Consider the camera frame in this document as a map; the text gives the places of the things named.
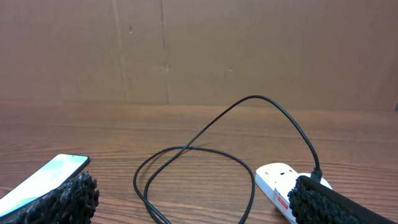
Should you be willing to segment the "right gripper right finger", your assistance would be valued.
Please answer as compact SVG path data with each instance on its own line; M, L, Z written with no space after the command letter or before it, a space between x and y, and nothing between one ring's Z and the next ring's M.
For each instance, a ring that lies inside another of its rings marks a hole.
M289 199L298 224L396 224L334 190L314 185L307 189L297 182Z

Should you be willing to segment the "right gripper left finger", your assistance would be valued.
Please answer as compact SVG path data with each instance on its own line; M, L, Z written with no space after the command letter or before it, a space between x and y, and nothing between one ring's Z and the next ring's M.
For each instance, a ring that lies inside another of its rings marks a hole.
M1 218L1 224L90 224L99 205L97 181L89 172Z

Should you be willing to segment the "Samsung Galaxy smartphone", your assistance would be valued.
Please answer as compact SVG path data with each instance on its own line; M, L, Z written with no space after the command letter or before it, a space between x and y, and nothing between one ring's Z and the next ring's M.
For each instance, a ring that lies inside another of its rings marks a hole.
M58 154L1 198L1 218L41 198L76 176L90 163L88 156Z

